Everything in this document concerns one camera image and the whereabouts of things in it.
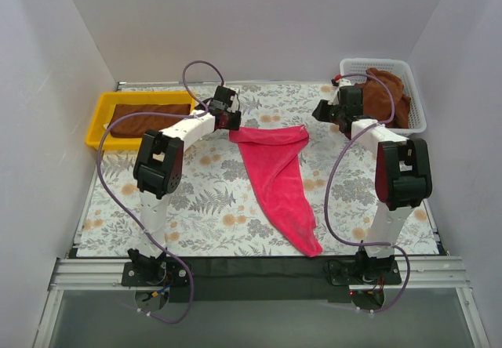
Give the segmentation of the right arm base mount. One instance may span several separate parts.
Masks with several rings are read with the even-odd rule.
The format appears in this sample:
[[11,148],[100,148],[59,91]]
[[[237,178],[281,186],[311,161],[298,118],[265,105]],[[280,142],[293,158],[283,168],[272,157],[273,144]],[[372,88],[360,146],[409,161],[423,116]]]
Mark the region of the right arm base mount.
[[328,260],[323,270],[331,285],[369,285],[375,286],[382,281],[384,285],[400,285],[402,276],[396,263],[392,266],[363,266],[353,259],[340,258]]

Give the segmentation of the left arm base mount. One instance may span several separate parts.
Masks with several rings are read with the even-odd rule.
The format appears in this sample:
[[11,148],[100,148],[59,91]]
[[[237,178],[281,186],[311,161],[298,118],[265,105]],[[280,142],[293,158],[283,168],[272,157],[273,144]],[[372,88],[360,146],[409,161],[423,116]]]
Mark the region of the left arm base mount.
[[188,270],[176,261],[163,261],[152,270],[127,262],[123,267],[121,286],[124,287],[186,287],[189,285]]

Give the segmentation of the pink towel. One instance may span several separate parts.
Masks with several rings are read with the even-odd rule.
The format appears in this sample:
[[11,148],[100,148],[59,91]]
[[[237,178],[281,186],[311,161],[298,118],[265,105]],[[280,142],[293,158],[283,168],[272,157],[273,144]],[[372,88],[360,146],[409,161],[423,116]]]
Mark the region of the pink towel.
[[238,145],[258,205],[271,225],[300,253],[321,254],[316,218],[305,197],[299,153],[309,142],[305,126],[240,128],[229,133]]

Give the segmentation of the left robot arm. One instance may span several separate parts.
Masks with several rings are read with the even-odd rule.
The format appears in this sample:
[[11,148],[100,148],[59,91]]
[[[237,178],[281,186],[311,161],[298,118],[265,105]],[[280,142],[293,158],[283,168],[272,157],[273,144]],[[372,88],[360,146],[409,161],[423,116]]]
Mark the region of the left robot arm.
[[239,90],[217,86],[207,108],[196,107],[189,118],[160,131],[144,133],[133,169],[140,191],[140,222],[144,236],[128,251],[135,272],[147,282],[158,282],[166,257],[164,232],[167,208],[182,177],[184,152],[202,137],[218,130],[239,130]]

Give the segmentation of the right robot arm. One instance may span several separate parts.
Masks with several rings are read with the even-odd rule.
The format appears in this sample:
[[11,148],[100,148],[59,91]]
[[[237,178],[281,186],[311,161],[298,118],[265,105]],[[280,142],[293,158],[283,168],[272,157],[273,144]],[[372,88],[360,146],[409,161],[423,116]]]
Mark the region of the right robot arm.
[[329,260],[326,271],[333,285],[398,285],[396,241],[412,211],[432,192],[427,143],[400,136],[362,112],[362,90],[346,85],[331,100],[321,100],[312,113],[317,121],[338,125],[352,143],[376,157],[372,226],[354,255]]

